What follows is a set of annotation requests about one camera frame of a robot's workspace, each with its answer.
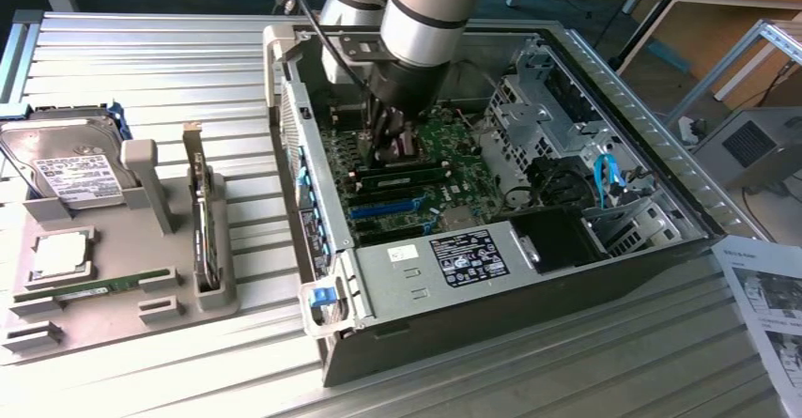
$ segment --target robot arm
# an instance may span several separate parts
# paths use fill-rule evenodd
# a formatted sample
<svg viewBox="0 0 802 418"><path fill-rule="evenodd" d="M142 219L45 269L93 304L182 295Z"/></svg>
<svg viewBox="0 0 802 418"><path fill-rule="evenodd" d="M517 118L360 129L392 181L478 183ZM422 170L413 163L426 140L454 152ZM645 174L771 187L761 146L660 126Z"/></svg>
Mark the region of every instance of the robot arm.
<svg viewBox="0 0 802 418"><path fill-rule="evenodd" d="M380 62L368 81L368 127L380 162L382 147L414 124L438 97L454 51L477 0L328 0L324 24L381 22L392 62ZM329 69L340 69L325 62Z"/></svg>

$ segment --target hard disk drive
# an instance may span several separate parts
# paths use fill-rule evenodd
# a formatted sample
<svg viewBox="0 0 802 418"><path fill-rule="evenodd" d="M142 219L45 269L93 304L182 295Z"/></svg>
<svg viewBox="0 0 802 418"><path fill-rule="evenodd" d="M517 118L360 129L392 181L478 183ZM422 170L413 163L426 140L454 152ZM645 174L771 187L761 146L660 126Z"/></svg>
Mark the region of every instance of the hard disk drive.
<svg viewBox="0 0 802 418"><path fill-rule="evenodd" d="M0 150L34 198L59 197L71 209L123 203L123 190L137 178L121 162L119 114L103 106L35 110L0 120Z"/></svg>

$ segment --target paper document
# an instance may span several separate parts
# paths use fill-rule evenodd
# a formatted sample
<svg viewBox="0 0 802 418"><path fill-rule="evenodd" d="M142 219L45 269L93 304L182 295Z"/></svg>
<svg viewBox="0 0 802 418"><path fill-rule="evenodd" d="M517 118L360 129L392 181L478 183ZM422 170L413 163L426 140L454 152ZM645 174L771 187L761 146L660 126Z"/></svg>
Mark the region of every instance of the paper document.
<svg viewBox="0 0 802 418"><path fill-rule="evenodd" d="M728 237L713 246L733 296L792 416L802 415L802 249Z"/></svg>

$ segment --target open computer chassis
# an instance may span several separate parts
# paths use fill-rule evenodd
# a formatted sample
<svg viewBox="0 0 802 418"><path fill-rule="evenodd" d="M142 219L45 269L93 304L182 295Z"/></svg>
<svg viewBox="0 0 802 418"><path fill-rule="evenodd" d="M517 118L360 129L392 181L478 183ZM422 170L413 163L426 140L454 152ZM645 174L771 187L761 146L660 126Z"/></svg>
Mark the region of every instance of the open computer chassis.
<svg viewBox="0 0 802 418"><path fill-rule="evenodd" d="M348 36L373 40L362 47L381 47L377 28L328 31L338 44ZM287 35L295 36L289 44ZM285 77L271 133L302 309L307 332L319 338L328 386L621 298L724 235L756 234L621 79L557 23L469 27L440 105L416 130L417 138L441 141L429 153L416 151L416 163L440 170L389 177L390 188L381 186L389 178L372 174L396 171L341 167L344 156L360 164L360 130L352 142L333 123L348 122L365 96L353 85L328 83L311 29L269 27L266 53L269 70L275 57ZM364 59L349 62L364 68ZM500 80L496 87L480 70ZM270 71L267 94L277 101ZM605 190L589 194L594 161L606 153L628 187L606 179ZM556 173L562 179L552 182ZM585 180L570 181L577 177ZM556 187L561 181L565 188ZM417 182L413 202L401 200L393 190ZM520 194L529 188L533 195L536 183L537 200ZM356 206L366 187L396 197L380 200L380 211ZM541 213L529 207L536 202ZM398 206L404 215L393 214ZM373 228L361 233L365 221ZM404 231L388 232L389 226ZM464 250L476 238L480 246ZM469 265L456 269L452 262L462 260L449 257L472 258L478 247L502 264L480 265L480 274ZM334 286L340 300L313 309L307 295L321 286Z"/></svg>

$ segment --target hard drive label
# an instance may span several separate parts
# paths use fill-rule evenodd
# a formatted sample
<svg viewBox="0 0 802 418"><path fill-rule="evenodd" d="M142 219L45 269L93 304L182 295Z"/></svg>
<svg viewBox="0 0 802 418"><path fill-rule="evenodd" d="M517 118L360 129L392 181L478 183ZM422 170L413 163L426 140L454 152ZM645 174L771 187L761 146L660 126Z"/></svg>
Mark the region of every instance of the hard drive label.
<svg viewBox="0 0 802 418"><path fill-rule="evenodd" d="M65 202L121 196L121 184L106 155L34 161L37 169Z"/></svg>
<svg viewBox="0 0 802 418"><path fill-rule="evenodd" d="M488 230L440 238L430 244L446 283L454 288L510 274Z"/></svg>

